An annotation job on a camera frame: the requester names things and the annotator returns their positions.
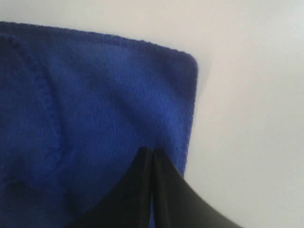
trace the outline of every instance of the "black plastic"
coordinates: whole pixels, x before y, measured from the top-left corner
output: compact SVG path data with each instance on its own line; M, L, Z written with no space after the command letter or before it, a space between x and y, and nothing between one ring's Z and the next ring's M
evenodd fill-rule
M203 201L163 150L140 148L114 189L66 228L240 228Z

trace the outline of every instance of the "terry cloth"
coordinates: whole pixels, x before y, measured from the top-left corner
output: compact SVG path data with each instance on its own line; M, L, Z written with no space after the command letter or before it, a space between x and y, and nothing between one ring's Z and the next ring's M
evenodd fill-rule
M0 228L59 228L120 180L141 146L183 173L197 65L112 35L0 23Z

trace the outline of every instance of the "white background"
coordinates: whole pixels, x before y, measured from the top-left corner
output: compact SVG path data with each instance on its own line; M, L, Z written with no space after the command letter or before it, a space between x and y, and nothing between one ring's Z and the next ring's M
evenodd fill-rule
M304 0L0 0L0 20L191 53L187 181L246 228L304 227Z

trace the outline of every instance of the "white wall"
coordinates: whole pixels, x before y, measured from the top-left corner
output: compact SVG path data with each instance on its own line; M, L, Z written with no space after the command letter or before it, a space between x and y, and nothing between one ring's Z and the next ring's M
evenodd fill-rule
M0 20L191 53L200 81L186 179L246 228L304 227L303 0L0 0Z

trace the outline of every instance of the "blue towel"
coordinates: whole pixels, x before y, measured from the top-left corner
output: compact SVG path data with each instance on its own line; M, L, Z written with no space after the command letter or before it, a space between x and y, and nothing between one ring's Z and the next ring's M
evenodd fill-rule
M144 41L0 23L0 228L59 228L120 180L141 146L183 173L197 65Z

